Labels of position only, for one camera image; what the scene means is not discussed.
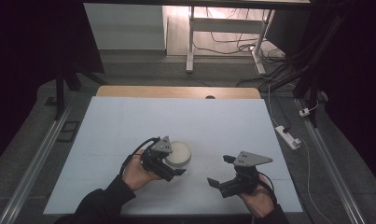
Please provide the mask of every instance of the white tabletop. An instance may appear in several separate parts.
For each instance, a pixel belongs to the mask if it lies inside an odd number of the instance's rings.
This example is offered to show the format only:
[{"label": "white tabletop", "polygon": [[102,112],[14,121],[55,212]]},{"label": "white tabletop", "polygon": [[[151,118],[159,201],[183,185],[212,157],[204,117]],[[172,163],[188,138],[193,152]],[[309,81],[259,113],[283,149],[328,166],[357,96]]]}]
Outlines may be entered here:
[{"label": "white tabletop", "polygon": [[93,97],[44,213],[74,213],[85,195],[107,187],[136,147],[165,135],[190,147],[187,171],[137,191],[123,214],[247,214],[237,196],[223,199],[206,179],[234,178],[222,156],[241,150],[272,158],[258,170],[272,179],[284,211],[302,211],[263,100]]}]

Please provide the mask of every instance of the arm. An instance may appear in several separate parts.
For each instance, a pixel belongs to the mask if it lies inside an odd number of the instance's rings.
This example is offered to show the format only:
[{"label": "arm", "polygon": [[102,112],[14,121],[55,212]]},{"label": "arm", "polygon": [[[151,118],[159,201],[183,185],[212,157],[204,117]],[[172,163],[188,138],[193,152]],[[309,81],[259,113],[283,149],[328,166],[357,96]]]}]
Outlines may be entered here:
[{"label": "arm", "polygon": [[80,203],[70,223],[111,223],[119,217],[121,206],[135,198],[134,191],[141,189],[157,175],[147,172],[141,164],[139,150],[127,165],[122,176],[117,175],[106,190],[97,189]]},{"label": "arm", "polygon": [[[266,183],[263,175],[260,179]],[[248,210],[254,216],[255,223],[257,224],[288,224],[285,213],[280,204],[275,205],[272,203],[270,193],[265,190],[261,185],[258,185],[252,194],[242,193],[239,197],[243,200]]]}]

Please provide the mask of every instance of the hand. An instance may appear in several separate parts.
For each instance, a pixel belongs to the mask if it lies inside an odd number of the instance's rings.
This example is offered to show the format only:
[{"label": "hand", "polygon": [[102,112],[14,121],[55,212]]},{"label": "hand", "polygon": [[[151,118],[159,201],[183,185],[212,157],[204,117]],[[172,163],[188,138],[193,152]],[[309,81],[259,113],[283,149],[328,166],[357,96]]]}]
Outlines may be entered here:
[{"label": "hand", "polygon": [[139,149],[136,154],[132,156],[132,160],[124,169],[122,179],[132,191],[141,189],[152,180],[161,179],[158,175],[152,174],[144,169],[141,164],[141,154],[143,152],[144,150]]},{"label": "hand", "polygon": [[[263,175],[260,175],[259,177],[267,184]],[[270,193],[259,184],[252,194],[242,193],[238,196],[243,200],[254,217],[265,217],[274,210]]]}]

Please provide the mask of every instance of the white plug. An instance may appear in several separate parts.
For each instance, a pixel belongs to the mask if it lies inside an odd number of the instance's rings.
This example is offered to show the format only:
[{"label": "white plug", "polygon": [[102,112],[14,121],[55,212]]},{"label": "white plug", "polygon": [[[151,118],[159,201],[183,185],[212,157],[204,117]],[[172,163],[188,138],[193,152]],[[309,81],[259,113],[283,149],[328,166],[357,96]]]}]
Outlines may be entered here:
[{"label": "white plug", "polygon": [[284,139],[290,149],[295,150],[299,148],[301,143],[300,139],[293,138],[289,132],[284,132],[284,130],[284,126],[278,126],[275,128],[275,131],[277,131],[277,133]]},{"label": "white plug", "polygon": [[305,109],[300,110],[299,113],[300,113],[300,116],[303,118],[310,114],[310,110],[308,108],[305,108]]}]

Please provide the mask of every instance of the black sleeve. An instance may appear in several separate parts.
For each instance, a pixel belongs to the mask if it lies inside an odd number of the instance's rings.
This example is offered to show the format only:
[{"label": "black sleeve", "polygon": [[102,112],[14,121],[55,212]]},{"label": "black sleeve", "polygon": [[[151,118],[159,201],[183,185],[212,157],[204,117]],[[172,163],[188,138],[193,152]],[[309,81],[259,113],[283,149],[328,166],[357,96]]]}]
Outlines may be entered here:
[{"label": "black sleeve", "polygon": [[97,189],[80,202],[70,223],[111,223],[119,217],[121,206],[133,198],[134,192],[117,175],[106,190]]},{"label": "black sleeve", "polygon": [[281,205],[277,204],[274,210],[272,210],[267,216],[262,218],[256,217],[255,224],[289,224],[289,221],[286,219]]}]

